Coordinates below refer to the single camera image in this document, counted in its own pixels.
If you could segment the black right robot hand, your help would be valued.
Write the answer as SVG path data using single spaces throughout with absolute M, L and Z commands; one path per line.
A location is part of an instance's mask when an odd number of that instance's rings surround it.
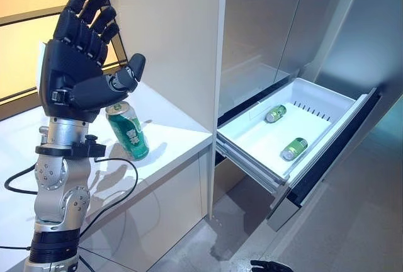
M 251 260 L 252 272 L 293 272 L 289 266 L 276 261 Z

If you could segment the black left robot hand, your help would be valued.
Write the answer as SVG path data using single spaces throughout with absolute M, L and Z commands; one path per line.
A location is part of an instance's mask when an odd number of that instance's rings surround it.
M 146 58 L 136 53 L 104 74 L 108 44 L 119 32 L 106 0 L 69 0 L 45 46 L 39 96 L 49 117 L 92 123 L 100 109 L 124 100 L 141 80 Z

